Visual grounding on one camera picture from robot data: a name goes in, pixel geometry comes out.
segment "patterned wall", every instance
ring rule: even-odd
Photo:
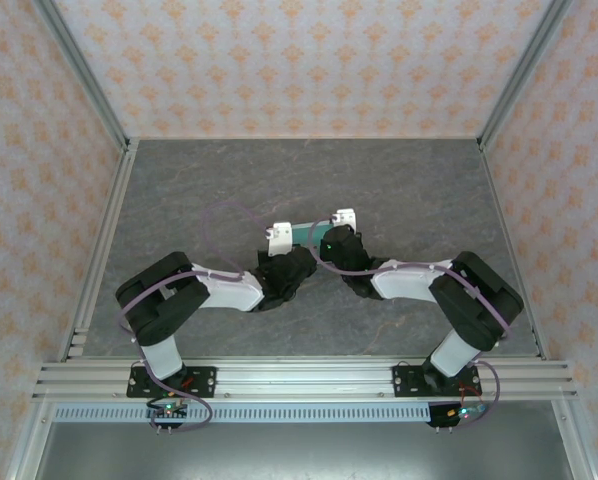
[[[550,353],[573,360],[598,448],[598,0],[575,0],[489,151]]]
[[[30,0],[0,1],[0,479],[56,360],[118,151]]]
[[[130,136],[475,137],[549,0],[58,0]]]

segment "red wire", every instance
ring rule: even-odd
[[[479,400],[481,400],[481,403],[483,403],[483,398],[481,398],[481,395],[479,394],[479,392],[477,391],[477,389],[471,387],[470,385],[460,385],[460,386],[463,387],[462,398],[463,398],[463,395],[465,394],[465,391],[468,390],[469,392],[472,392],[477,397],[479,397]]]
[[[190,377],[188,380],[186,380],[185,382],[183,382],[181,384],[181,388],[186,388],[188,385],[190,385],[192,383],[193,380],[194,380],[194,377]]]

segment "wire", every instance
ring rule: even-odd
[[[219,257],[224,262],[228,263],[229,265],[232,265],[241,275],[243,275],[244,270],[243,270],[243,268],[241,268],[241,265],[239,265],[237,262],[232,260],[229,256],[225,255],[219,248],[215,247],[214,244],[212,243],[212,241],[210,240],[210,235],[208,234],[208,220],[210,218],[210,214],[212,213],[212,211],[219,207],[232,207],[232,208],[237,208],[237,209],[241,210],[250,218],[250,220],[252,220],[264,232],[266,232],[268,230],[268,227],[266,227],[261,222],[261,220],[259,220],[255,216],[254,213],[252,213],[246,207],[244,207],[243,205],[241,205],[240,203],[237,203],[237,202],[214,203],[214,204],[210,205],[209,207],[207,207],[201,213],[201,238],[203,239],[203,243],[205,244],[206,248],[208,248],[208,250],[210,250],[212,253],[214,253],[217,257]]]
[[[468,290],[468,292],[470,294],[472,294],[477,300],[479,300],[479,303],[481,303],[486,308],[486,310],[488,310],[490,312],[490,314],[499,323],[499,325],[501,325],[501,328],[503,328],[503,331],[506,332],[508,335],[511,334],[510,326],[506,323],[506,321],[499,314],[499,312],[492,306],[492,304],[486,299],[486,297],[484,297],[481,294],[481,292],[479,292],[479,290],[477,288],[472,286],[465,278],[463,278],[457,272],[453,272],[452,270],[450,270],[446,267],[442,267],[441,265],[435,265],[434,263],[424,263],[424,262],[404,262],[404,263],[399,263],[399,264],[395,265],[394,267],[382,267],[382,268],[377,268],[374,270],[363,270],[363,271],[346,271],[346,270],[340,270],[340,269],[333,267],[332,265],[329,265],[328,263],[324,262],[319,257],[319,255],[315,252],[315,246],[314,246],[312,240],[313,240],[315,228],[317,228],[317,225],[321,222],[328,222],[330,220],[331,220],[330,218],[318,220],[315,223],[313,223],[310,226],[310,230],[308,230],[308,250],[310,251],[310,254],[315,259],[315,261],[319,265],[324,267],[326,270],[330,270],[333,273],[337,273],[339,275],[344,275],[347,277],[364,277],[367,275],[375,275],[377,273],[390,272],[393,270],[401,270],[404,268],[405,269],[407,269],[407,268],[430,268],[433,270],[437,270],[439,272],[443,272],[446,275],[455,279],[457,282],[459,282],[466,290]]]
[[[191,270],[189,272],[183,272],[183,273],[177,273],[176,275],[171,275],[170,277],[164,278],[163,280],[155,283],[151,287],[148,287],[143,292],[141,292],[139,295],[137,295],[135,298],[130,300],[130,302],[125,307],[123,307],[121,309],[121,312],[119,312],[117,314],[117,324],[128,335],[134,335],[133,331],[130,328],[126,327],[124,324],[126,314],[130,310],[132,310],[134,307],[136,307],[138,303],[140,303],[142,300],[146,299],[147,297],[149,297],[150,295],[155,293],[161,287],[170,285],[171,283],[176,282],[177,280],[183,280],[184,278],[191,278],[191,277],[208,277],[208,278],[214,278],[217,280],[223,280],[224,282],[237,283],[237,282],[241,281],[241,279],[243,278],[243,274],[238,273],[238,274],[236,274],[236,276],[230,277],[228,275],[223,275],[220,273],[213,273],[212,271],[204,272],[204,271],[199,271],[199,270]]]
[[[185,382],[183,382],[181,384],[181,388],[188,388],[188,385],[190,385],[192,383],[193,378],[190,377],[188,380],[186,380]]]
[[[480,393],[477,391],[477,389],[476,389],[476,388],[474,388],[474,387],[471,387],[470,385],[464,385],[463,383],[459,384],[459,386],[460,386],[461,388],[463,388],[463,389],[464,389],[464,391],[465,391],[465,390],[468,390],[469,392],[472,392],[472,393],[474,393],[474,394],[475,394],[475,395],[476,395],[476,396],[479,398],[479,400],[481,400],[481,403],[483,403],[483,398],[481,397],[481,394],[480,394]]]
[[[161,406],[155,405],[155,402],[158,402],[159,400],[163,400],[163,399],[164,399],[164,397],[157,397],[157,398],[153,398],[152,400],[148,400],[146,402],[146,407],[153,408],[153,409],[160,409]]]
[[[474,362],[474,363],[477,365],[483,365],[484,367],[486,367],[488,370],[490,370],[492,372],[492,376],[495,379],[495,398],[492,400],[492,403],[490,404],[490,406],[488,406],[486,408],[485,412],[483,412],[479,417],[474,419],[472,422],[457,425],[456,427],[454,427],[455,430],[458,428],[467,428],[467,427],[474,425],[475,423],[483,421],[494,410],[497,403],[499,403],[499,397],[501,396],[501,380],[499,379],[499,375],[497,374],[495,367],[493,367],[488,362],[485,362],[483,360],[478,360],[477,362]]]

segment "gray marble surface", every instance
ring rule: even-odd
[[[134,355],[114,323],[119,285],[181,250],[231,270],[201,240],[201,212],[236,201],[266,225],[311,222],[352,207],[371,255],[439,261],[472,250],[512,285],[513,265],[477,145],[470,140],[141,141],[123,202],[84,355]],[[215,246],[244,268],[266,247],[240,211],[222,208]],[[450,325],[435,304],[356,297],[320,269],[295,299],[265,313],[207,309],[177,333],[182,355],[425,356]],[[535,355],[525,314],[493,352]]]

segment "aluminum frame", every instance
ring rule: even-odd
[[[70,33],[70,29],[57,8],[56,3],[54,0],[32,1],[37,6],[39,14],[48,25],[48,29],[57,40],[68,64],[86,91],[88,98],[90,98],[90,101],[101,118],[108,134],[119,147],[124,148],[128,143],[128,138],[123,131],[123,127],[112,106],[108,102],[108,98],[99,85],[97,78],[94,73],[92,73],[88,62],[86,61],[86,57],[81,52],[72,33]]]
[[[392,402],[392,367],[422,358],[399,357],[203,357],[188,365],[218,368],[213,402]],[[44,364],[33,401],[142,402],[125,396],[134,359],[77,358]],[[575,384],[563,361],[489,358],[501,379],[501,400],[572,400]],[[484,399],[495,394],[489,369],[478,366]],[[400,402],[457,400],[458,397],[398,398]]]
[[[44,364],[33,405],[8,471],[9,480],[35,478],[58,405],[133,405],[125,389],[134,359],[77,357]],[[400,357],[217,357],[189,358],[188,364],[218,367],[216,406],[284,403],[381,407],[456,398],[395,398],[391,367]],[[533,358],[489,358],[501,378],[501,401],[551,401],[575,480],[598,480],[598,463],[582,435],[581,405],[567,362]],[[492,398],[490,370],[479,367],[484,398]]]
[[[541,55],[546,50],[553,34],[560,27],[561,20],[571,3],[572,0],[552,0],[548,6],[530,43],[521,55],[508,83],[499,96],[499,99],[486,122],[483,132],[477,137],[477,142],[479,143],[481,151],[485,151],[488,148],[490,142],[497,134],[499,127],[512,110],[517,97],[523,90],[526,81],[530,78],[535,65],[539,62]]]
[[[490,172],[490,166],[488,165],[488,154],[485,151],[481,152],[481,163],[486,171],[486,178],[488,179],[488,184],[490,185],[490,191],[495,200],[497,216],[499,217],[499,222],[501,223],[501,228],[503,230],[503,236],[506,240],[506,246],[508,247],[508,252],[510,254],[510,258],[512,259],[512,268],[515,272],[515,279],[517,280],[517,285],[519,286],[519,293],[521,294],[524,305],[526,306],[525,308],[526,313],[528,315],[528,320],[530,321],[530,328],[532,328],[532,332],[535,335],[535,341],[537,342],[537,348],[539,349],[541,358],[546,360],[548,358],[548,338],[546,337],[546,333],[544,332],[541,325],[539,325],[539,323],[535,320],[532,302],[530,301],[530,296],[526,291],[526,287],[523,282],[523,277],[521,275],[521,269],[519,268],[519,264],[517,263],[517,256],[515,255],[515,249],[512,245],[510,230],[508,229],[506,217],[504,216],[503,211],[501,209],[501,202],[499,201],[497,189],[495,188],[495,183]]]
[[[115,228],[119,220],[119,213],[121,212],[121,206],[130,180],[130,173],[132,172],[132,166],[137,155],[138,145],[139,141],[137,139],[130,140],[128,148],[123,153],[123,157],[115,170],[95,247],[90,258],[77,309],[73,316],[73,329],[75,332],[85,332],[90,325],[97,295],[99,294],[99,287],[110,253],[110,247],[112,246],[112,240],[115,235]],[[67,339],[65,342],[62,359],[66,358],[72,342],[72,338]]]

